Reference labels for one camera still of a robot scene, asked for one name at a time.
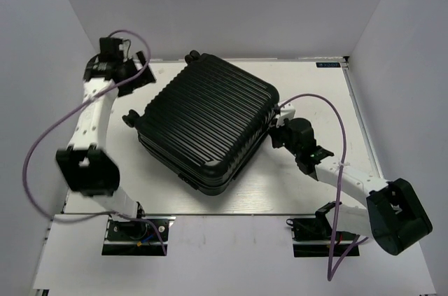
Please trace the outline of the black suitcase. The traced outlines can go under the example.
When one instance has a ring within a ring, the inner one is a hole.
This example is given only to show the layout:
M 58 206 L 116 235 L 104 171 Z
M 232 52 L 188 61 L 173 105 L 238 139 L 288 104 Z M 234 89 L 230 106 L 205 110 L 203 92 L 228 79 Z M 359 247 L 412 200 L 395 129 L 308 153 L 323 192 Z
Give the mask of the black suitcase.
M 145 107 L 140 144 L 195 190 L 223 193 L 267 136 L 275 86 L 215 55 L 200 53 Z

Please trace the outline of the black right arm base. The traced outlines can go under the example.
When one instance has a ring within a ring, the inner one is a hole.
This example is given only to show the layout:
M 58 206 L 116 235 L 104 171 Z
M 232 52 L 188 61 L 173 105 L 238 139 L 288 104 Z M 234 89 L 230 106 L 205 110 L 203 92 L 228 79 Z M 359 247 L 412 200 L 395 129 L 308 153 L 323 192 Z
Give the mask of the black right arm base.
M 287 219 L 286 224 L 291 228 L 295 258 L 328 258 L 332 232 L 328 221 L 321 223 L 315 216 L 300 216 Z M 334 256 L 340 257 L 354 239 L 352 233 L 337 232 Z M 358 246 L 352 248 L 347 256 L 360 256 Z

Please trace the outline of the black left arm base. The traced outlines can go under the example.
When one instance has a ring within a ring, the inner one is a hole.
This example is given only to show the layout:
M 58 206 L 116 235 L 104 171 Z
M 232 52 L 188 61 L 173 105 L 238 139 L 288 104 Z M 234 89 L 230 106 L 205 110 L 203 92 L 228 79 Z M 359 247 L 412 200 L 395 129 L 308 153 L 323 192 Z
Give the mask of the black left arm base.
M 168 250 L 169 230 L 173 216 L 149 218 L 158 233 L 147 223 L 108 219 L 101 254 L 103 256 L 159 257 Z

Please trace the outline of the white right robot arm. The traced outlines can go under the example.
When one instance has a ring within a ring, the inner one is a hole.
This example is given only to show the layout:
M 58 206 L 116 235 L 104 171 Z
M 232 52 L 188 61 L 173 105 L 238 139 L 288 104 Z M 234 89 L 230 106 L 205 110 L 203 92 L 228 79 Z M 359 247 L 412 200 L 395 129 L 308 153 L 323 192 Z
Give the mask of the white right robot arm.
M 269 135 L 274 148 L 285 148 L 299 170 L 315 181 L 340 188 L 360 207 L 329 202 L 308 220 L 289 224 L 297 241 L 320 241 L 343 234 L 374 239 L 387 253 L 398 255 L 433 231 L 433 225 L 411 183 L 388 181 L 344 164 L 319 146 L 310 121 L 295 117 L 290 105 L 279 105 Z

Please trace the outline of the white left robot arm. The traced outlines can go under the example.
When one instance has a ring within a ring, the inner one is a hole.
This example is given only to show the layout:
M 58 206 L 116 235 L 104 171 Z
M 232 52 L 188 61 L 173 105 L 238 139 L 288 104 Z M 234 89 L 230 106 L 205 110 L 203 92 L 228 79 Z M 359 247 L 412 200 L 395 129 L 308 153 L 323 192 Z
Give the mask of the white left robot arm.
M 156 82 L 148 55 L 132 55 L 130 46 L 129 39 L 117 34 L 99 39 L 99 53 L 88 61 L 83 75 L 83 107 L 75 131 L 55 159 L 70 191 L 94 200 L 114 219 L 125 220 L 126 234 L 141 239 L 148 222 L 141 218 L 141 205 L 120 187 L 120 170 L 106 152 L 116 99 Z

